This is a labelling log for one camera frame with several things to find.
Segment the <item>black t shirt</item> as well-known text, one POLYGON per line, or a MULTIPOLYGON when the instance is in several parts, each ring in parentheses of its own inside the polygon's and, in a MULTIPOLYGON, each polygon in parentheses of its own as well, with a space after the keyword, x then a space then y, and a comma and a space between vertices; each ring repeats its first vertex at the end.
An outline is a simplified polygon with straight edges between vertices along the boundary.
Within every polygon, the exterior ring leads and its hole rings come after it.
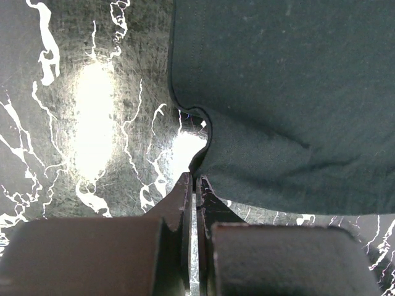
POLYGON ((175 1, 168 82, 207 123, 189 169, 218 196, 394 212, 393 1, 175 1))

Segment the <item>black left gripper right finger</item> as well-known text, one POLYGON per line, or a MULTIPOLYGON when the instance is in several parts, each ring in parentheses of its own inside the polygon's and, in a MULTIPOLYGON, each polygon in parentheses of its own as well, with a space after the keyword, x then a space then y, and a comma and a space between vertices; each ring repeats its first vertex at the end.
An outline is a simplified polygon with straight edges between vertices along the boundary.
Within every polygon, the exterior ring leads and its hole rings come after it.
POLYGON ((248 224, 196 184, 201 295, 379 295, 359 242, 333 226, 248 224))

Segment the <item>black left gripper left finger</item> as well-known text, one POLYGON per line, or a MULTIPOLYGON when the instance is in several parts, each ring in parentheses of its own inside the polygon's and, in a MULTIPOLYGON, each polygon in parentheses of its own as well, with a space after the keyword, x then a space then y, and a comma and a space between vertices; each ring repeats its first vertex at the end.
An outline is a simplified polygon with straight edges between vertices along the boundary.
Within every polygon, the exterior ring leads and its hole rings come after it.
POLYGON ((193 180, 141 216, 25 223, 1 258, 2 295, 185 295, 193 180))

